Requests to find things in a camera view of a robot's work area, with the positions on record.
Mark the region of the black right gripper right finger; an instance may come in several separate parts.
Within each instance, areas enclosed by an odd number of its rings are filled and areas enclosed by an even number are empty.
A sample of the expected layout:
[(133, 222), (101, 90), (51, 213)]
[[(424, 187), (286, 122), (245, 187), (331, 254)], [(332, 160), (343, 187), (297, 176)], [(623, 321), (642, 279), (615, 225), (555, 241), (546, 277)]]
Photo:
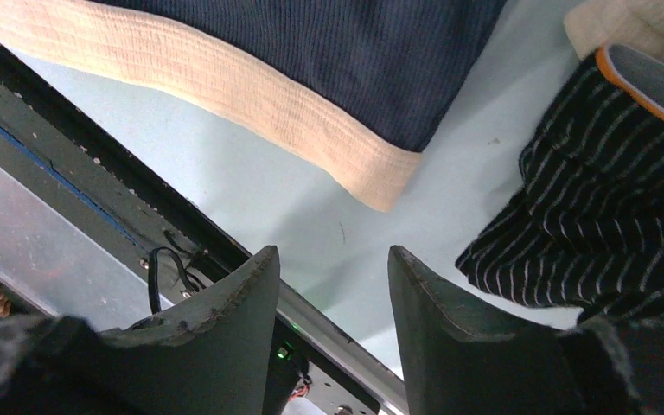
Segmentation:
[(664, 321), (594, 317), (558, 330), (388, 255), (412, 414), (664, 414)]

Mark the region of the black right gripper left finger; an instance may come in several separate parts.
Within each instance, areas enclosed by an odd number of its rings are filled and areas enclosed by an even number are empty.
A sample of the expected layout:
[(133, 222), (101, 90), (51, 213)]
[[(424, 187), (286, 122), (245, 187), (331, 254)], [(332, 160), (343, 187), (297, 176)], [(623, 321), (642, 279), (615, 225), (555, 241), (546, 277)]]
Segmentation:
[(279, 285), (278, 249), (266, 246), (128, 329), (0, 320), (0, 414), (258, 414)]

